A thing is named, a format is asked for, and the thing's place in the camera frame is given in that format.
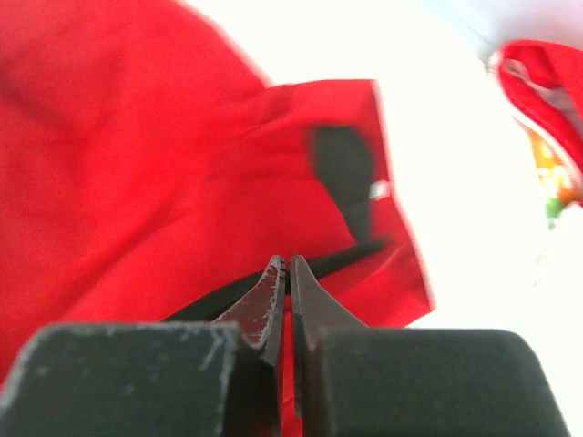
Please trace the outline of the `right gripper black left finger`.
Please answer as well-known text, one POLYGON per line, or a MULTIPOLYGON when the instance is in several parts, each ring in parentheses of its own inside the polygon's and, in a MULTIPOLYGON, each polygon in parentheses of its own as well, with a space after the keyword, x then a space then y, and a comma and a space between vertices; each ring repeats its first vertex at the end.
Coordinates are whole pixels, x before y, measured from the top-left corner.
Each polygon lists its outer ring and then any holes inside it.
POLYGON ((217 323, 240 331, 230 374, 224 436, 280 436, 283 389, 284 259, 270 259, 258 282, 217 323))

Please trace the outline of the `red zip jacket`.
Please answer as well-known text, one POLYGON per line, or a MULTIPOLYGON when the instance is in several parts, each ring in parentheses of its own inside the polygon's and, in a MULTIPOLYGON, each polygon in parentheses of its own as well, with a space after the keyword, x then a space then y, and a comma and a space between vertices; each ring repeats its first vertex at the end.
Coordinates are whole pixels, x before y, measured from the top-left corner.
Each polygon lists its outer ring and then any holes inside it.
POLYGON ((426 436, 405 327, 430 310, 367 79, 267 84, 175 1, 1 4, 1 433, 224 436, 240 331, 290 264, 367 325, 321 343, 333 436, 426 436))

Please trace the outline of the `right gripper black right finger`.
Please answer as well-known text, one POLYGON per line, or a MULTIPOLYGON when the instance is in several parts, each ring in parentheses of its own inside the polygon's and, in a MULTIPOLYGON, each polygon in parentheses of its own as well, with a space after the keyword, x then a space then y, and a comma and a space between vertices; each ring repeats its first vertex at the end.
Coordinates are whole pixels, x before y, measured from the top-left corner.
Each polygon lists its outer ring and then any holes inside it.
POLYGON ((329 330, 367 325, 320 285, 303 256, 291 259, 290 290, 296 415, 304 436, 332 436, 321 343, 329 330))

